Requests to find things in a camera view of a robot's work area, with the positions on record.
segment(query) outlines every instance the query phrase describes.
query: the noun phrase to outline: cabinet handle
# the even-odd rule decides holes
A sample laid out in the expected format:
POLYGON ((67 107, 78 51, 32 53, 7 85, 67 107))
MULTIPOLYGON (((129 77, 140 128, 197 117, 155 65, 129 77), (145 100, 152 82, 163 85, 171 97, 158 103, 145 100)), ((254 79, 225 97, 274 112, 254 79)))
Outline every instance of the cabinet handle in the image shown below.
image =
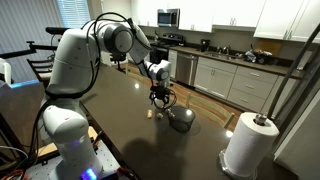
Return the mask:
POLYGON ((256 74, 256 73, 250 73, 252 76, 256 76, 256 77, 259 77, 260 75, 259 74, 256 74))
POLYGON ((240 101, 243 101, 243 102, 245 102, 245 103, 248 103, 248 101, 245 100, 245 99, 241 99, 241 98, 240 98, 240 101))
POLYGON ((288 39, 290 40, 292 37, 292 31, 290 31, 289 35, 288 35, 288 39))
POLYGON ((283 39, 287 38, 288 30, 286 30, 286 33, 284 33, 283 39))
POLYGON ((250 88, 250 89, 254 89, 253 86, 250 86, 250 85, 246 85, 247 88, 250 88))

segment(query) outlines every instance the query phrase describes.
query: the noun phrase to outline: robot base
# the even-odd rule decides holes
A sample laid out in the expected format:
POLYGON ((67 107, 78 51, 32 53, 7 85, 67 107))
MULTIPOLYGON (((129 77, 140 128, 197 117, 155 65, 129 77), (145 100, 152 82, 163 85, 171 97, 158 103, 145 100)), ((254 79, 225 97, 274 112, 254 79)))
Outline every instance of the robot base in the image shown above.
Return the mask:
MULTIPOLYGON (((99 142, 97 157, 103 165, 102 173, 97 179, 102 179, 104 177, 116 173, 117 169, 120 167, 117 160, 114 158, 112 153, 109 151, 107 146, 102 141, 99 142)), ((27 170, 28 177, 30 179, 49 179, 50 174, 51 179, 51 173, 54 172, 53 170, 57 167, 61 160, 61 156, 58 156, 48 160, 48 163, 46 165, 42 165, 41 163, 39 163, 35 166, 30 167, 27 170)))
POLYGON ((241 176, 238 176, 236 174, 233 174, 227 167, 225 161, 224 161, 224 155, 225 155, 225 152, 226 150, 222 150, 220 153, 219 153, 219 162, 220 162, 220 165, 221 165, 221 168, 223 170, 223 172, 228 176, 230 177, 231 179, 235 179, 235 180, 255 180, 257 179, 257 176, 258 176, 258 171, 255 170, 250 176, 248 177, 241 177, 241 176))

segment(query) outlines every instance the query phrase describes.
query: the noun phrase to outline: countertop appliance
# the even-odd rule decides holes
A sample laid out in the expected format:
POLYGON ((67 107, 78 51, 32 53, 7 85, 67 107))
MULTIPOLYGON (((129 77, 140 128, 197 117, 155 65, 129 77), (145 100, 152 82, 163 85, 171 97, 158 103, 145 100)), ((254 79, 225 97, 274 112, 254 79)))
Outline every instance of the countertop appliance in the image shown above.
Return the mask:
POLYGON ((197 65, 197 56, 178 52, 176 80, 189 86, 194 86, 197 65))
POLYGON ((201 39, 200 44, 201 44, 201 47, 200 47, 201 52, 205 52, 209 50, 209 46, 210 46, 209 39, 201 39))
POLYGON ((158 9, 158 26, 179 27, 180 9, 158 9))
POLYGON ((164 33, 155 43, 150 43, 153 51, 150 52, 150 62, 159 64, 162 59, 168 60, 169 47, 178 46, 184 41, 179 34, 164 33))

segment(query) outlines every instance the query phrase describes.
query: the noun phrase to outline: wooden floor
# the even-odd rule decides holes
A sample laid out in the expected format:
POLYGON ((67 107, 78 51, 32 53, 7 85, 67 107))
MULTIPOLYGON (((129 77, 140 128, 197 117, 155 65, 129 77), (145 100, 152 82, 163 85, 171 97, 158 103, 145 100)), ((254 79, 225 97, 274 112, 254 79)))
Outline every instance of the wooden floor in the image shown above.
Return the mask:
MULTIPOLYGON (((130 68, 135 68, 135 65, 129 63, 129 67, 130 68)), ((151 86, 150 80, 148 78, 146 78, 146 77, 143 77, 143 78, 144 78, 143 79, 143 83, 146 84, 147 86, 151 86)), ((222 103, 222 102, 220 102, 218 100, 213 99, 212 97, 209 97, 209 96, 206 96, 206 95, 204 95, 202 93, 199 93, 199 92, 195 91, 194 89, 192 89, 190 87, 187 87, 185 85, 182 85, 182 84, 176 83, 176 82, 172 82, 172 83, 173 83, 173 86, 170 87, 170 89, 175 91, 175 93, 177 95, 177 99, 178 99, 177 100, 177 104, 184 105, 186 103, 187 94, 188 94, 188 92, 190 92, 193 95, 202 97, 204 99, 207 99, 208 101, 214 102, 214 103, 222 106, 223 108, 225 108, 229 112, 233 112, 235 114, 235 117, 234 117, 233 121, 230 123, 228 129, 231 130, 231 131, 234 130, 234 128, 235 128, 235 126, 236 126, 236 124, 238 122, 239 116, 242 113, 242 111, 239 111, 238 109, 230 107, 230 106, 228 106, 228 105, 226 105, 226 104, 224 104, 224 103, 222 103)))

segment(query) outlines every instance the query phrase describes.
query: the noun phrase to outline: paper towel roll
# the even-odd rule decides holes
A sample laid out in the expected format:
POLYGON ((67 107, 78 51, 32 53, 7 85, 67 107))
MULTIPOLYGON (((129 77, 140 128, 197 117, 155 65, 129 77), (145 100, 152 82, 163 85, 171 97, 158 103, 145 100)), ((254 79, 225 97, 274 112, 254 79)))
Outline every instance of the paper towel roll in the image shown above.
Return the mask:
POLYGON ((265 126, 259 126, 253 121, 255 116, 256 113, 249 112, 240 115, 224 156, 227 168, 240 177, 254 173, 279 134, 272 121, 267 119, 265 126))

